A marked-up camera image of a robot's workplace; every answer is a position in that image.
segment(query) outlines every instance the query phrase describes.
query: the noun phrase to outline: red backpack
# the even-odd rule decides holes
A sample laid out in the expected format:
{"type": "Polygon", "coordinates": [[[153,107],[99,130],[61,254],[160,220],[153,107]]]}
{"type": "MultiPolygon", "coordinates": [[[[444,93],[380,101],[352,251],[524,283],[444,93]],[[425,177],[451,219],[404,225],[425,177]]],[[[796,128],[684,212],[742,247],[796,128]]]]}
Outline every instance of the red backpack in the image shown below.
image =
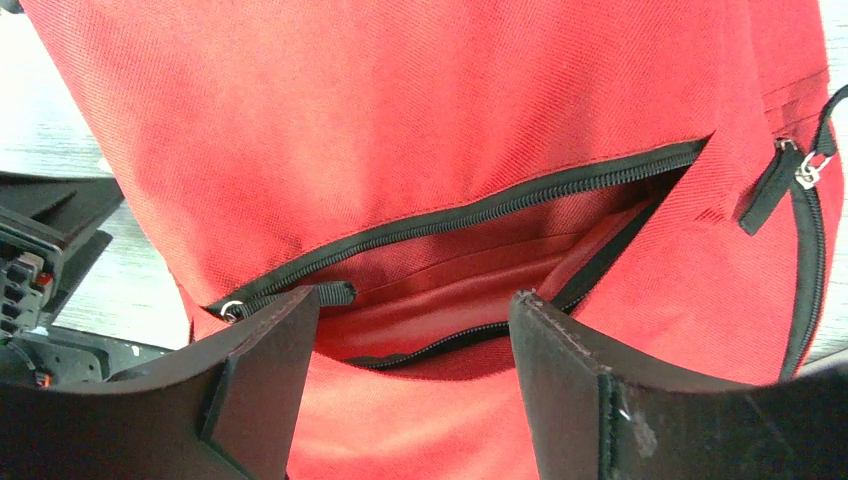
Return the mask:
{"type": "Polygon", "coordinates": [[[816,0],[24,8],[194,340],[317,285],[293,480],[538,478],[518,290],[712,377],[804,361],[843,199],[816,0]]]}

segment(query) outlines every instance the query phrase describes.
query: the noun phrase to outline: red polyester fabric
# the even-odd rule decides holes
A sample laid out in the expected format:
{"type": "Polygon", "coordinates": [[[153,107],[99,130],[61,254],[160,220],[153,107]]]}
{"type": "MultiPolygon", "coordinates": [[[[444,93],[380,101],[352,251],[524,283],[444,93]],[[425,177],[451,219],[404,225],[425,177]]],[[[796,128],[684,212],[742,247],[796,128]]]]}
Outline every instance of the red polyester fabric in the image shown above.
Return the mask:
{"type": "MultiPolygon", "coordinates": [[[[202,307],[333,241],[709,138],[574,316],[708,375],[778,377],[795,301],[791,202],[753,237],[737,220],[773,139],[806,149],[827,100],[816,0],[25,8],[179,283],[195,338],[225,327],[202,307]]],[[[840,168],[834,159],[818,185],[828,260],[840,168]]],[[[652,198],[649,182],[566,197],[304,280],[365,288],[319,326],[290,476],[537,478],[507,340],[396,373],[340,359],[503,320],[519,288],[550,298],[652,198]],[[530,244],[538,255],[520,248],[530,244]]]]}

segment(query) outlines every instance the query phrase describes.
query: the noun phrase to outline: metal ring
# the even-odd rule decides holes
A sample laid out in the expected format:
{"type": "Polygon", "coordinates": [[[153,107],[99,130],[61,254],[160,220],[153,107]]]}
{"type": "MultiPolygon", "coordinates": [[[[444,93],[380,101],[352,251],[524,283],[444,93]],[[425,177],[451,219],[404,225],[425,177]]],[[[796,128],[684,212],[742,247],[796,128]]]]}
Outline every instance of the metal ring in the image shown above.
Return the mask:
{"type": "Polygon", "coordinates": [[[812,170],[815,170],[817,172],[821,172],[824,169],[824,167],[826,167],[827,164],[830,163],[830,160],[833,158],[833,155],[831,155],[829,157],[824,157],[824,161],[822,163],[820,163],[818,167],[811,167],[810,161],[813,158],[817,157],[818,155],[819,155],[819,152],[817,152],[815,150],[813,150],[812,152],[807,154],[807,156],[804,157],[804,161],[801,163],[801,170],[809,171],[809,169],[812,169],[812,170]]]}
{"type": "Polygon", "coordinates": [[[783,151],[786,151],[789,147],[792,147],[793,150],[798,150],[798,145],[791,138],[778,138],[775,140],[775,144],[783,151]]]}
{"type": "Polygon", "coordinates": [[[230,307],[234,307],[236,305],[244,305],[244,302],[242,302],[241,300],[230,300],[229,302],[225,303],[224,306],[221,307],[221,318],[230,323],[233,323],[238,320],[238,317],[228,312],[230,307]]]}

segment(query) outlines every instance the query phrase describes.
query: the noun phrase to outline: grey floor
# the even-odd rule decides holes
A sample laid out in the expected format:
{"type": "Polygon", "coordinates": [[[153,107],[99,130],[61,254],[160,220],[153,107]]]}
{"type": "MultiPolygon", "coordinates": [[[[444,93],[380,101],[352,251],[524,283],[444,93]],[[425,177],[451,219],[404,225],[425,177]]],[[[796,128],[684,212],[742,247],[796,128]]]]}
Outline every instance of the grey floor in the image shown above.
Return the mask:
{"type": "MultiPolygon", "coordinates": [[[[848,83],[848,3],[822,0],[832,90],[848,83]]],[[[51,176],[108,176],[108,167],[25,16],[0,15],[0,170],[51,176]]],[[[836,113],[848,147],[848,107],[836,113]]],[[[848,222],[837,239],[825,314],[811,360],[848,348],[848,222]]],[[[178,348],[188,324],[165,263],[126,205],[104,225],[115,239],[71,299],[59,323],[178,348]]]]}

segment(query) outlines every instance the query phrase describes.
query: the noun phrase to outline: black zipper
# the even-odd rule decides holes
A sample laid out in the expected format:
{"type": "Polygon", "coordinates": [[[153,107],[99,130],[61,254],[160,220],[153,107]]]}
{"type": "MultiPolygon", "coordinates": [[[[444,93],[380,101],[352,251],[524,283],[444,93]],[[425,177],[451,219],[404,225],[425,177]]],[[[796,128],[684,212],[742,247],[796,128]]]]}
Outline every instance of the black zipper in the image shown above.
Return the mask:
{"type": "Polygon", "coordinates": [[[827,244],[821,201],[815,187],[793,183],[790,189],[798,227],[798,277],[795,307],[781,380],[791,379],[801,367],[821,318],[827,273],[827,244]]]}
{"type": "Polygon", "coordinates": [[[824,223],[816,182],[821,169],[830,160],[813,166],[813,153],[804,156],[791,139],[778,138],[776,153],[754,187],[754,194],[739,226],[756,235],[789,192],[795,225],[798,229],[798,266],[795,280],[795,304],[780,379],[789,380],[801,366],[821,316],[827,269],[824,223]]]}
{"type": "MultiPolygon", "coordinates": [[[[613,263],[633,241],[642,227],[648,222],[662,203],[664,197],[651,202],[627,223],[616,235],[601,247],[598,252],[574,274],[560,289],[551,304],[570,314],[580,304],[601,278],[609,271],[613,263]]],[[[353,365],[371,370],[389,370],[406,367],[412,363],[433,358],[437,355],[454,352],[478,343],[509,335],[507,322],[494,322],[471,327],[454,333],[424,348],[409,354],[393,354],[386,357],[356,357],[346,361],[353,365]]]]}
{"type": "MultiPolygon", "coordinates": [[[[565,313],[570,313],[586,296],[589,291],[578,295],[571,304],[562,308],[565,313]]],[[[351,365],[367,368],[369,370],[390,370],[393,368],[407,367],[410,364],[427,360],[446,353],[455,352],[463,348],[471,347],[496,338],[509,335],[508,322],[494,322],[485,325],[471,327],[452,335],[439,339],[424,348],[412,353],[400,353],[385,357],[355,357],[345,360],[351,365]]]]}
{"type": "MultiPolygon", "coordinates": [[[[318,291],[318,298],[322,307],[340,307],[350,305],[356,300],[356,288],[353,284],[345,281],[316,283],[312,287],[318,291]]],[[[286,296],[287,292],[275,293],[257,297],[249,303],[232,302],[225,305],[221,310],[221,317],[228,322],[235,322],[241,318],[247,318],[263,308],[271,305],[286,296]]]]}
{"type": "Polygon", "coordinates": [[[373,248],[470,227],[558,198],[615,187],[692,165],[705,140],[564,170],[525,182],[471,205],[393,222],[352,235],[303,255],[250,282],[207,309],[237,321],[255,312],[264,297],[283,292],[301,278],[373,248]]]}

